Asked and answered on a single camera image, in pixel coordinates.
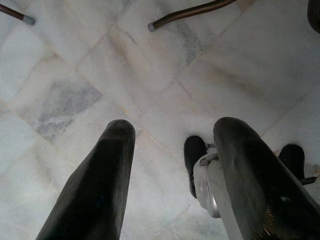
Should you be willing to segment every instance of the chair leg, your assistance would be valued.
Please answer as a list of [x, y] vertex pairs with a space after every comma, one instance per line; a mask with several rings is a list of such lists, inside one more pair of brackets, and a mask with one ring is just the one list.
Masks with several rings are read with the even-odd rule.
[[232, 4], [235, 1], [236, 0], [215, 0], [199, 6], [194, 6], [181, 11], [176, 11], [160, 18], [157, 21], [149, 23], [148, 29], [150, 32], [154, 32], [156, 29], [170, 22], [173, 22], [179, 19], [188, 18], [194, 15], [208, 13], [208, 12], [223, 8], [229, 4]]
[[34, 25], [36, 22], [32, 17], [23, 15], [22, 13], [17, 12], [17, 11], [15, 11], [9, 7], [6, 7], [2, 4], [0, 4], [0, 12], [8, 14], [8, 15], [10, 15], [16, 19], [19, 19], [29, 25]]

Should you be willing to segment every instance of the white marble tile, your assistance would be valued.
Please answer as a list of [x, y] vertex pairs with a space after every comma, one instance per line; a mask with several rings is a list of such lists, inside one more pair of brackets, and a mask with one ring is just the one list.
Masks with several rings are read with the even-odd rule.
[[283, 111], [261, 99], [262, 89], [217, 64], [219, 55], [212, 52], [198, 57], [178, 81], [211, 116], [239, 118], [262, 134]]
[[74, 169], [47, 142], [38, 141], [1, 176], [0, 221], [35, 238]]
[[0, 104], [0, 139], [1, 176], [39, 137], [29, 125]]
[[213, 142], [213, 127], [218, 119], [206, 113], [175, 82], [139, 119], [154, 139], [181, 165], [187, 137], [199, 135], [205, 142]]
[[78, 166], [96, 145], [108, 123], [116, 119], [128, 120], [135, 128], [135, 136], [140, 135], [141, 129], [135, 121], [117, 105], [102, 97], [81, 116], [77, 116], [53, 144], [71, 163]]
[[17, 23], [0, 46], [0, 99], [11, 101], [32, 69], [50, 54], [44, 42], [23, 22]]
[[225, 21], [214, 21], [214, 17], [200, 15], [170, 23], [155, 32], [148, 31], [147, 25], [150, 22], [197, 4], [197, 1], [139, 0], [130, 6], [115, 26], [127, 33], [136, 47], [140, 48], [155, 73], [172, 81], [199, 55], [206, 44], [216, 38], [216, 34], [240, 14], [237, 6], [233, 5], [216, 12], [216, 16]]
[[196, 201], [186, 170], [142, 133], [135, 143], [121, 239], [154, 239]]
[[61, 58], [39, 63], [11, 107], [53, 143], [102, 94]]
[[319, 93], [320, 85], [262, 136], [272, 150], [281, 150], [289, 143], [298, 144], [304, 150], [306, 163], [320, 165]]
[[287, 111], [319, 80], [319, 34], [308, 23], [307, 5], [258, 0], [204, 55], [237, 88]]
[[158, 72], [158, 67], [127, 32], [117, 27], [97, 44], [78, 69], [134, 118], [172, 81]]
[[212, 218], [196, 202], [182, 212], [154, 240], [228, 240], [221, 218]]
[[[20, 10], [19, 7], [17, 7], [17, 5], [11, 0], [3, 0], [1, 1], [1, 4], [16, 11]], [[7, 37], [10, 29], [15, 25], [17, 21], [19, 20], [15, 19], [12, 16], [4, 14], [3, 12], [0, 12], [0, 48], [4, 43], [4, 40]]]
[[50, 43], [54, 51], [72, 66], [99, 40], [99, 36], [93, 34], [95, 27], [85, 27], [64, 0], [37, 0], [25, 12], [36, 19], [30, 29]]
[[82, 31], [96, 43], [130, 8], [135, 0], [65, 0]]
[[11, 0], [11, 1], [14, 2], [17, 6], [19, 6], [22, 13], [24, 13], [23, 11], [29, 6], [29, 4], [37, 0]]
[[0, 222], [0, 235], [2, 240], [34, 240], [35, 239], [32, 233], [4, 222]]

